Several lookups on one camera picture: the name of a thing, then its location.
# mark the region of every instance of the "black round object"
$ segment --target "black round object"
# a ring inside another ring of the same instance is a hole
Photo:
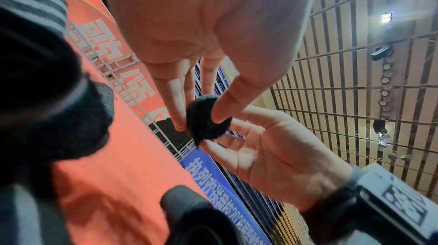
[[[203,140],[216,139],[227,132],[231,125],[232,117],[220,124],[211,120],[211,110],[219,98],[216,95],[204,95],[194,100],[186,109],[187,132],[193,138],[196,147]]]

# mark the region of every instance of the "blue banner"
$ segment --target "blue banner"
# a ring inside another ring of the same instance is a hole
[[[233,221],[248,244],[271,244],[209,155],[195,148],[181,161],[181,165],[192,174],[193,179],[213,206]]]

